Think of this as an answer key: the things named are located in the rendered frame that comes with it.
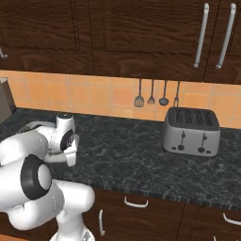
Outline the silver four-slot toaster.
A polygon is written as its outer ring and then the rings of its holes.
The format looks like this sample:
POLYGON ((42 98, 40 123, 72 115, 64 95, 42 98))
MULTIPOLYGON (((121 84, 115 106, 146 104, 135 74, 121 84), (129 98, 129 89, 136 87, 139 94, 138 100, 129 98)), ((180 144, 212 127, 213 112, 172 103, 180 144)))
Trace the silver four-slot toaster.
POLYGON ((216 156, 220 127, 214 111, 171 107, 163 124, 162 146, 170 153, 216 156))

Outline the dark wood cupboard door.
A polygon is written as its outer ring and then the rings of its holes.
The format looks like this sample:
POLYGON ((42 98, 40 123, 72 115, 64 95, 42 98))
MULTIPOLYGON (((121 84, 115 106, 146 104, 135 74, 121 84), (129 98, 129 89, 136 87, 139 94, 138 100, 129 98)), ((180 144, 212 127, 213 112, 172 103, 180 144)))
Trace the dark wood cupboard door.
POLYGON ((218 7, 219 0, 89 0, 95 73, 201 81, 218 7), (204 3, 209 15, 194 68, 204 3))
POLYGON ((93 75, 88 0, 0 0, 0 70, 93 75))
POLYGON ((241 85, 241 0, 220 0, 204 81, 206 83, 241 85), (216 65, 229 21, 230 3, 236 4, 233 30, 223 65, 221 69, 217 69, 216 65))
POLYGON ((84 214, 87 227, 96 241, 176 241, 180 221, 125 212, 109 206, 94 205, 84 214), (100 235, 99 212, 103 209, 104 236, 100 235))

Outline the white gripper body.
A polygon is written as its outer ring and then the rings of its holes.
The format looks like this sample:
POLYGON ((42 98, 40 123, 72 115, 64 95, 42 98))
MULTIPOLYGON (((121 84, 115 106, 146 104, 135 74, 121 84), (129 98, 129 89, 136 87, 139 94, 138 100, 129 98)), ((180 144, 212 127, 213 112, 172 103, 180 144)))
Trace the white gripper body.
POLYGON ((76 163, 78 143, 79 143, 79 135, 75 135, 72 145, 64 151, 66 160, 67 160, 67 164, 69 167, 74 166, 76 163))

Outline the dark wood lower cupboard door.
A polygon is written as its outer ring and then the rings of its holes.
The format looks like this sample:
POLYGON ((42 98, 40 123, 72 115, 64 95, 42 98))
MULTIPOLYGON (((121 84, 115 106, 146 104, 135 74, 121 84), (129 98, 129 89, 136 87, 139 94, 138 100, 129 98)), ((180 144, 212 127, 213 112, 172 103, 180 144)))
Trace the dark wood lower cupboard door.
POLYGON ((125 212, 109 206, 94 205, 84 214, 87 227, 96 241, 176 241, 180 221, 125 212), (99 212, 103 209, 104 236, 100 235, 99 212))

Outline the grey slotted spatula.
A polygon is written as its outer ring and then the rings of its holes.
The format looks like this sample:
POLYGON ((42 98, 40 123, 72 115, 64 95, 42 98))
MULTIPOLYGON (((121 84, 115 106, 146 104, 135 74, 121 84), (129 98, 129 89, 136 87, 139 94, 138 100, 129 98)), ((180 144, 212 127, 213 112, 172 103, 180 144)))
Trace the grey slotted spatula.
POLYGON ((141 90, 138 91, 138 95, 135 98, 134 101, 135 107, 143 107, 144 106, 144 98, 141 95, 141 90))

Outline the grey hanging ladle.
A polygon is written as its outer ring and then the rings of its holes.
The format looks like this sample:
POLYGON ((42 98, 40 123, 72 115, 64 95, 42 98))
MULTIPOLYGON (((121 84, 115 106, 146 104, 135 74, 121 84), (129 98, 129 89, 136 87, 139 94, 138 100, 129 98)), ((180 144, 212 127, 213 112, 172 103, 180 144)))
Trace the grey hanging ladle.
MULTIPOLYGON (((167 90, 167 85, 168 85, 168 81, 165 81, 164 90, 167 90)), ((159 99, 159 104, 161 104, 162 106, 165 106, 168 103, 169 103, 169 100, 166 98, 166 93, 163 93, 163 97, 159 99)))

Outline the small grey hanging spoon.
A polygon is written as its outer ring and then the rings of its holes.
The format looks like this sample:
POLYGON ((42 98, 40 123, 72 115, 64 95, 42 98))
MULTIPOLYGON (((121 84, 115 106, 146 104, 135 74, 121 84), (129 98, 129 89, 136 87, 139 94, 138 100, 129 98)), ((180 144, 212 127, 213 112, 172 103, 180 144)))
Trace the small grey hanging spoon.
POLYGON ((155 99, 153 97, 153 91, 154 91, 154 79, 152 79, 151 96, 148 100, 148 104, 155 104, 155 99))

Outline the grey appliance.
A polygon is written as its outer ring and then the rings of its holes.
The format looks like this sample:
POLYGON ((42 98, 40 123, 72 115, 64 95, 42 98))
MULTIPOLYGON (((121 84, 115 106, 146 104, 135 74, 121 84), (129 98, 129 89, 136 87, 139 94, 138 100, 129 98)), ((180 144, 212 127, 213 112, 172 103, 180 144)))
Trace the grey appliance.
POLYGON ((0 77, 0 124, 16 110, 12 93, 6 77, 0 77))

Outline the grey hanging fork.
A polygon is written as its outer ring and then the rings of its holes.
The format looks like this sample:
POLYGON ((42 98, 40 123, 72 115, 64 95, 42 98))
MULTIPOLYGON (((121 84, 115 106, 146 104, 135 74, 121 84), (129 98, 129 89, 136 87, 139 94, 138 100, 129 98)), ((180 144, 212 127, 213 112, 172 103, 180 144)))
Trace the grey hanging fork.
POLYGON ((173 107, 174 107, 174 106, 176 106, 176 107, 179 106, 179 90, 180 90, 180 85, 181 85, 181 81, 178 81, 178 82, 177 82, 176 95, 175 95, 175 98, 174 98, 174 101, 173 101, 173 107))

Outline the dark wood drawer front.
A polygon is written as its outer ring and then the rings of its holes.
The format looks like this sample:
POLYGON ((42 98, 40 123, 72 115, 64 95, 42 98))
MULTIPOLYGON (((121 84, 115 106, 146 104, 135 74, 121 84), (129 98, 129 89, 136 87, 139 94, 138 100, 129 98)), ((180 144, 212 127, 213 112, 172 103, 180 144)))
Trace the dark wood drawer front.
POLYGON ((177 241, 241 241, 241 211, 186 204, 177 241))
POLYGON ((166 217, 177 221, 181 220, 185 205, 176 201, 165 201, 152 197, 139 196, 135 194, 125 194, 117 191, 94 189, 96 194, 96 204, 99 207, 109 206, 111 208, 122 209, 125 212, 143 213, 151 217, 166 217), (124 203, 124 197, 132 203, 144 204, 149 201, 147 208, 134 208, 124 203))

